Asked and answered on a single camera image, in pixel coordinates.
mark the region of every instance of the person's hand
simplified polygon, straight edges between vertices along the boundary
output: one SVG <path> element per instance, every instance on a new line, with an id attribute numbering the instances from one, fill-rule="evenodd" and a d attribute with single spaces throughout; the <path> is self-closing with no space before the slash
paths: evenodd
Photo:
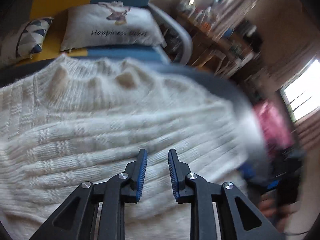
<path id="1" fill-rule="evenodd" d="M 258 205 L 258 208 L 266 218 L 271 218 L 273 215 L 278 213 L 281 219 L 276 224 L 276 229 L 280 233 L 284 231 L 289 220 L 289 216 L 292 214 L 289 205 L 282 206 L 277 210 L 276 208 L 274 208 L 274 199 L 272 199 L 270 195 L 265 194 L 261 196 L 261 201 Z"/>

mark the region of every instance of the metal screw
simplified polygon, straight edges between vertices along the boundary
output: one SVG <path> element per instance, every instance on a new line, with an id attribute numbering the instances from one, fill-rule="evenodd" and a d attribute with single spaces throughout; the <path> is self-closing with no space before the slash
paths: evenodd
<path id="1" fill-rule="evenodd" d="M 91 183 L 88 181 L 85 181 L 85 182 L 81 183 L 81 187 L 82 188 L 89 188 L 89 187 L 91 187 Z"/>
<path id="2" fill-rule="evenodd" d="M 232 189 L 232 188 L 233 188 L 233 184 L 232 184 L 231 182 L 226 182 L 226 183 L 224 184 L 224 187 L 225 187 L 226 189 Z"/>
<path id="3" fill-rule="evenodd" d="M 195 173 L 189 173 L 189 174 L 187 175 L 187 177 L 188 177 L 189 179 L 196 179 L 196 178 L 197 178 L 197 174 L 195 174 Z"/>
<path id="4" fill-rule="evenodd" d="M 129 177 L 129 175 L 126 174 L 125 172 L 122 172 L 122 173 L 119 174 L 119 178 L 120 179 L 126 179 L 127 177 Z"/>

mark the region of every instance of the desk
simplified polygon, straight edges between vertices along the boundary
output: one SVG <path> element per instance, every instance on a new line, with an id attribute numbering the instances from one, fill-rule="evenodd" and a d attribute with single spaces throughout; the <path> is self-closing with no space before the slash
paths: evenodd
<path id="1" fill-rule="evenodd" d="M 254 57 L 252 48 L 237 33 L 233 33 L 228 40 L 215 40 L 212 33 L 183 13 L 177 12 L 176 21 L 192 37 L 193 53 L 188 65 L 203 67 L 216 75 L 229 78 Z M 239 55 L 231 50 L 233 44 L 241 47 Z"/>

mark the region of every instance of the pillow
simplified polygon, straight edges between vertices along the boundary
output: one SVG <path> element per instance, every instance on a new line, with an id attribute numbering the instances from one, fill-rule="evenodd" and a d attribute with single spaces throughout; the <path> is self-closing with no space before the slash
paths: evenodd
<path id="1" fill-rule="evenodd" d="M 42 51 L 42 43 L 53 21 L 44 17 L 24 23 L 0 42 L 0 67 L 8 66 Z"/>
<path id="2" fill-rule="evenodd" d="M 160 28 L 146 9 L 122 2 L 87 4 L 68 9 L 68 24 L 61 51 L 111 44 L 158 46 Z"/>

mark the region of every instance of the cable knit pattern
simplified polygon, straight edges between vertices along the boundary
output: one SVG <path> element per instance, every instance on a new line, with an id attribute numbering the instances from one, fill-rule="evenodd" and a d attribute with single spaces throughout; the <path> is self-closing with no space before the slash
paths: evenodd
<path id="1" fill-rule="evenodd" d="M 146 179 L 141 202 L 126 207 L 126 237 L 189 239 L 189 207 L 173 198 L 168 150 L 211 182 L 246 159 L 228 101 L 132 59 L 61 55 L 0 89 L 0 110 L 0 207 L 16 240 L 29 239 L 81 182 L 122 172 L 140 148 Z"/>

